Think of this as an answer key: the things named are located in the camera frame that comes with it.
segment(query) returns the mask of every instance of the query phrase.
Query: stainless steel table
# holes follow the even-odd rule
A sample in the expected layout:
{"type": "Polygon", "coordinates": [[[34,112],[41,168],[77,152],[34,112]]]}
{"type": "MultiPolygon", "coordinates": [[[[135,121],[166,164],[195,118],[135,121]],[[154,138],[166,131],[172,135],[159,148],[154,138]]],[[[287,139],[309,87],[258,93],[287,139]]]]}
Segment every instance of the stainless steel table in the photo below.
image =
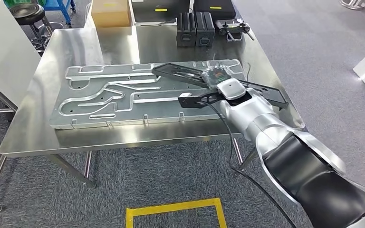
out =
{"type": "MultiPolygon", "coordinates": [[[[251,66],[249,81],[279,88],[289,102],[288,109],[279,113],[281,120],[291,127],[304,128],[257,40],[246,36],[242,42],[228,43],[225,37],[217,37],[211,48],[177,48],[173,26],[58,29],[2,141],[0,153],[7,157],[48,156],[79,180],[94,186],[87,178],[93,150],[227,139],[226,128],[220,120],[73,130],[54,130],[48,124],[60,84],[70,66],[214,59],[238,59],[245,72],[251,66]],[[58,155],[81,151],[88,151],[84,175],[58,155]]],[[[232,131],[235,136],[239,135],[236,129],[232,131]]]]}

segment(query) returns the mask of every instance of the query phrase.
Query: black cable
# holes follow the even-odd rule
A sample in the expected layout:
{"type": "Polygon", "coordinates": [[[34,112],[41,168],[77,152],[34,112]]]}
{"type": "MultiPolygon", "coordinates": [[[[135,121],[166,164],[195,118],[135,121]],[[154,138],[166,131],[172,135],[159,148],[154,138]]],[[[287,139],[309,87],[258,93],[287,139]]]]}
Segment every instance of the black cable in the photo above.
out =
{"type": "Polygon", "coordinates": [[[286,214],[286,212],[283,210],[283,208],[276,202],[275,199],[273,199],[273,197],[258,183],[256,182],[252,177],[250,177],[249,175],[243,173],[242,171],[236,169],[235,167],[233,167],[233,164],[231,163],[231,159],[233,157],[233,135],[231,133],[230,127],[227,124],[226,120],[222,117],[222,115],[219,113],[219,111],[213,107],[210,103],[205,102],[205,101],[200,101],[201,103],[209,106],[211,109],[214,110],[214,112],[219,116],[219,118],[223,121],[224,125],[227,128],[227,131],[229,133],[229,137],[230,137],[230,145],[231,145],[231,151],[230,151],[230,158],[229,158],[229,166],[232,170],[236,171],[237,173],[241,174],[243,177],[247,178],[249,181],[251,181],[255,186],[257,186],[257,188],[259,190],[262,191],[262,193],[264,193],[264,195],[266,195],[268,197],[268,199],[275,205],[275,207],[280,211],[280,213],[282,213],[282,215],[285,217],[285,219],[288,221],[288,223],[290,224],[290,226],[292,228],[296,228],[296,225],[293,223],[293,221],[289,218],[289,216],[286,214]]]}
{"type": "Polygon", "coordinates": [[[247,71],[247,81],[248,81],[248,76],[250,75],[250,70],[251,70],[251,64],[250,63],[247,64],[248,64],[248,71],[247,71]]]}

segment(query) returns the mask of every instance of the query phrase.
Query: black case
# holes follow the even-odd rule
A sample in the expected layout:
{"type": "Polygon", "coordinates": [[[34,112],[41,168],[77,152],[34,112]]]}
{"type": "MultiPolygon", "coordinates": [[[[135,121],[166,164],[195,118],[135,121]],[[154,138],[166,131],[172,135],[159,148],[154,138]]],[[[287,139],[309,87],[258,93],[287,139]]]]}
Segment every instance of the black case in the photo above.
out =
{"type": "Polygon", "coordinates": [[[175,21],[180,13],[188,12],[190,0],[132,1],[136,22],[175,21]]]}
{"type": "Polygon", "coordinates": [[[236,18],[236,10],[231,0],[195,0],[195,12],[210,12],[213,20],[236,18]]]}
{"type": "Polygon", "coordinates": [[[212,46],[215,37],[215,27],[209,12],[195,12],[196,46],[212,46]]]}
{"type": "Polygon", "coordinates": [[[194,47],[196,26],[193,13],[181,13],[177,18],[177,46],[194,47]]]}

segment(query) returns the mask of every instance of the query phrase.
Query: silver robotic arm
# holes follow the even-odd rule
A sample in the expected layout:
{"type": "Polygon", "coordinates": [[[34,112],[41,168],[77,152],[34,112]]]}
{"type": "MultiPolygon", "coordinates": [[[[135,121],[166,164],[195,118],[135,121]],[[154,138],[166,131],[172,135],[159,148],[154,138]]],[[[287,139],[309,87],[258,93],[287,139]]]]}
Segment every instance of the silver robotic arm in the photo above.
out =
{"type": "Polygon", "coordinates": [[[365,187],[343,176],[345,164],[336,154],[280,121],[267,100],[237,79],[217,88],[226,98],[221,112],[255,143],[266,179],[302,206],[315,228],[365,228],[365,187]]]}

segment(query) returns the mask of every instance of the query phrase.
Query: aluminum plate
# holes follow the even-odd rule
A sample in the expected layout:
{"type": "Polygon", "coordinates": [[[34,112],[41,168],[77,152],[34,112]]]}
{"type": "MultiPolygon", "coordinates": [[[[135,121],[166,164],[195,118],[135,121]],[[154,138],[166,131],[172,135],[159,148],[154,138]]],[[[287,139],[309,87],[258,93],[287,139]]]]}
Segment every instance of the aluminum plate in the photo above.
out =
{"type": "MultiPolygon", "coordinates": [[[[49,124],[56,129],[74,129],[218,118],[208,107],[181,108],[178,102],[181,93],[201,95],[209,90],[165,77],[156,78],[152,68],[161,64],[69,67],[49,124]]],[[[232,77],[244,79],[238,60],[175,64],[201,70],[225,65],[232,77]]]]}

